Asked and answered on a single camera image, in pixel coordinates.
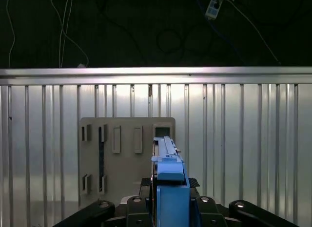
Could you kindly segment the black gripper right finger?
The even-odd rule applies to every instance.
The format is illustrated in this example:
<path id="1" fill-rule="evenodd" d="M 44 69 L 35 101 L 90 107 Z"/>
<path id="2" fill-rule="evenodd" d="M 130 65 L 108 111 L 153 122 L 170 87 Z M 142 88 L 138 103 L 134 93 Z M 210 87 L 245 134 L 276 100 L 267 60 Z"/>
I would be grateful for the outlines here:
<path id="1" fill-rule="evenodd" d="M 199 183 L 190 178 L 192 227 L 296 227 L 295 224 L 245 200 L 224 206 L 212 197 L 201 196 Z"/>

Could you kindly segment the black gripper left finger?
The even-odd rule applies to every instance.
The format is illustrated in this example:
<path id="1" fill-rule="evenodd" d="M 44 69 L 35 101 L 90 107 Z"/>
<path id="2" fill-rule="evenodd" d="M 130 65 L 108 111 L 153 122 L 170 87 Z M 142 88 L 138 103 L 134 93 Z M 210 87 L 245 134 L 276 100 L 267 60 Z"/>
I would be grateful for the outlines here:
<path id="1" fill-rule="evenodd" d="M 92 204 L 65 218 L 56 227 L 151 227 L 151 179 L 143 178 L 138 195 L 125 197 L 119 205 L 107 200 Z"/>

